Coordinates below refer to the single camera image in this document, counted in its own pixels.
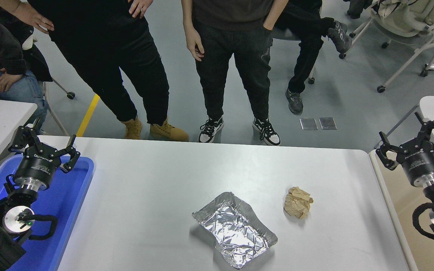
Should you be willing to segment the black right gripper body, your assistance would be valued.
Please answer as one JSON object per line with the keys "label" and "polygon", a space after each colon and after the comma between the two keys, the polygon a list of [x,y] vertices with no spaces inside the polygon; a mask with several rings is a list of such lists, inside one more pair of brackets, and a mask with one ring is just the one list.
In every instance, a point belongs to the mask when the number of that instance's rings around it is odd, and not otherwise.
{"label": "black right gripper body", "polygon": [[410,184],[414,187],[422,186],[418,179],[424,175],[434,174],[434,143],[410,140],[400,145],[406,153],[397,154],[397,162],[402,166]]}

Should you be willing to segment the person's hand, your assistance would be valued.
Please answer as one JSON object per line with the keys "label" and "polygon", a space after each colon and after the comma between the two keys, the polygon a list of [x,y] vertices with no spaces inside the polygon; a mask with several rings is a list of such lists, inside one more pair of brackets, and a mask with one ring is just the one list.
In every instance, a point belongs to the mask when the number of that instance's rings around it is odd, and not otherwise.
{"label": "person's hand", "polygon": [[4,72],[0,76],[0,91],[9,91],[11,86],[15,84],[17,81],[22,79],[23,75],[12,75],[8,74],[7,72]]}

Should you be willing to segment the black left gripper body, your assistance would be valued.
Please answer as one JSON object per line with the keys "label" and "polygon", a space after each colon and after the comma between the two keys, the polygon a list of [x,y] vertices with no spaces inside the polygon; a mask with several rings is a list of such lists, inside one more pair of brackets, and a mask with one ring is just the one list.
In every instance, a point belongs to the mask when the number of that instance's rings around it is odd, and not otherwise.
{"label": "black left gripper body", "polygon": [[40,152],[36,145],[26,148],[23,159],[14,173],[14,183],[21,184],[23,178],[34,178],[44,184],[51,184],[61,159],[56,156],[57,149],[42,145]]}

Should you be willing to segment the person's right hand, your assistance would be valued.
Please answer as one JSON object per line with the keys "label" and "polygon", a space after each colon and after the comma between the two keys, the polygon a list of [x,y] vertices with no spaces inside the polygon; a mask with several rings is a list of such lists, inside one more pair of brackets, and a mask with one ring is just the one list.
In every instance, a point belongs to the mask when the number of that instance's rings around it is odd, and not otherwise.
{"label": "person's right hand", "polygon": [[188,51],[190,51],[196,61],[202,61],[205,50],[197,30],[193,26],[190,26],[185,27],[184,32],[186,36],[186,47],[188,48]]}
{"label": "person's right hand", "polygon": [[20,21],[33,26],[42,33],[49,34],[50,31],[55,29],[52,21],[41,15],[27,2],[21,2],[16,7],[13,15],[17,17]]}

